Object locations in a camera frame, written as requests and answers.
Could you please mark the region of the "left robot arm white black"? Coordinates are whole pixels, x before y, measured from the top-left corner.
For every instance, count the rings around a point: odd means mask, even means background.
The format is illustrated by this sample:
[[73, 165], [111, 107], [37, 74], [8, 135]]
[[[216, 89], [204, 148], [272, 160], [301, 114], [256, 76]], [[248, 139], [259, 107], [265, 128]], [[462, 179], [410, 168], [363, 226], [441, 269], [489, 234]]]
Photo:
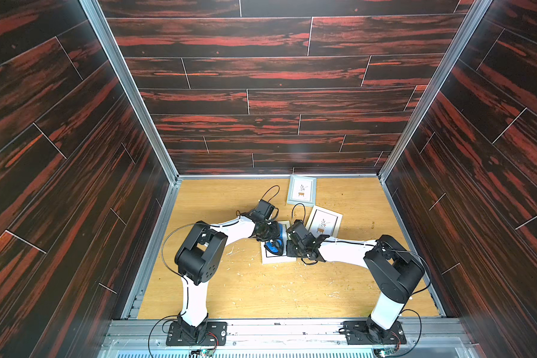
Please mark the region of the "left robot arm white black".
[[283, 253], [283, 225], [248, 213], [219, 224], [196, 222], [175, 255], [183, 283], [178, 322], [182, 332], [195, 341], [202, 340], [207, 327], [208, 282], [219, 269], [225, 247], [244, 239], [269, 243]]

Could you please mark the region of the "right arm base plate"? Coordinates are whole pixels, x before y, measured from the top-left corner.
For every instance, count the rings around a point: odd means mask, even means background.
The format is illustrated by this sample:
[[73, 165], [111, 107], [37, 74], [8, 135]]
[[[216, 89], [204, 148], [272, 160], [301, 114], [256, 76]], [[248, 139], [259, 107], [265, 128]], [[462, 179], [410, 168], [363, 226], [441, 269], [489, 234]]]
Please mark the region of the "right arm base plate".
[[402, 345], [407, 343], [401, 322], [383, 329], [372, 321], [344, 321], [339, 333], [349, 345]]

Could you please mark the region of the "blue microfiber cloth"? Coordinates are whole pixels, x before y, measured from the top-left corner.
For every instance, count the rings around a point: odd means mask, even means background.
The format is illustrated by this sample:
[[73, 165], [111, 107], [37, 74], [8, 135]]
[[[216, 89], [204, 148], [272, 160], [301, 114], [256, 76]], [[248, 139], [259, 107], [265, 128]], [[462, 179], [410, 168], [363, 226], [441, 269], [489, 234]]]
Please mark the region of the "blue microfiber cloth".
[[269, 240], [263, 247], [270, 255], [281, 257], [285, 255], [286, 241], [282, 238]]

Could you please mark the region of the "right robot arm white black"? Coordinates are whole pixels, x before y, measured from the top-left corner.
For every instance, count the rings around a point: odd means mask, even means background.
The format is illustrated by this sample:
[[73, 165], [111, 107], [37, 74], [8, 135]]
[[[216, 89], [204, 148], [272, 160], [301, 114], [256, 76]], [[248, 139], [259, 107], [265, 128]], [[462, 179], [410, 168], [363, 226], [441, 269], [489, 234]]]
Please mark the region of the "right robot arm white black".
[[389, 235], [357, 242], [307, 234], [290, 234], [286, 254], [316, 262], [347, 263], [368, 269], [379, 287], [380, 297], [368, 318], [373, 331], [388, 331], [425, 275], [425, 266], [412, 252]]

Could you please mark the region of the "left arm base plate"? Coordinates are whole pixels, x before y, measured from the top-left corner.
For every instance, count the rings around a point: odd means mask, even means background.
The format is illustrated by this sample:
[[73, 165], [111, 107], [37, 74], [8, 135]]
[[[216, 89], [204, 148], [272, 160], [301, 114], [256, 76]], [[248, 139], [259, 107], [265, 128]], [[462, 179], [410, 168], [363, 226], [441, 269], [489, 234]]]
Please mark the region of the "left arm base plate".
[[174, 321], [169, 326], [166, 346], [225, 346], [228, 332], [228, 323], [220, 321], [204, 321], [194, 327], [186, 322]]

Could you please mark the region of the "cream picture frame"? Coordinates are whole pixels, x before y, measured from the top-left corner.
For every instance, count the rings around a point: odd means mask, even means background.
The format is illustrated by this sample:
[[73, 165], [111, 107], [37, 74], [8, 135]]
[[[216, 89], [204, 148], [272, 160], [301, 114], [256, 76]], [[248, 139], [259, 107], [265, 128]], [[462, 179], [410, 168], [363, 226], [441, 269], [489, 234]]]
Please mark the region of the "cream picture frame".
[[280, 228], [280, 237], [274, 241], [268, 241], [260, 244], [263, 265], [278, 263], [293, 263], [294, 257], [286, 255], [286, 243], [288, 235], [286, 229], [290, 226], [289, 221], [278, 222]]
[[314, 237], [329, 235], [338, 237], [343, 215], [323, 207], [314, 206], [307, 220], [307, 230]]

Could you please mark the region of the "light green picture frame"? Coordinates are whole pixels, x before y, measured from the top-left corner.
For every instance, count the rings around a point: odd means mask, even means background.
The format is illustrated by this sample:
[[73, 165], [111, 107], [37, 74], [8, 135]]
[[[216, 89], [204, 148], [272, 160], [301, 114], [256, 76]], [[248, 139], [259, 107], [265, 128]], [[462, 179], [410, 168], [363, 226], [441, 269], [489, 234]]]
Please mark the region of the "light green picture frame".
[[313, 207], [316, 203], [317, 178], [292, 175], [289, 181], [287, 204], [303, 204]]

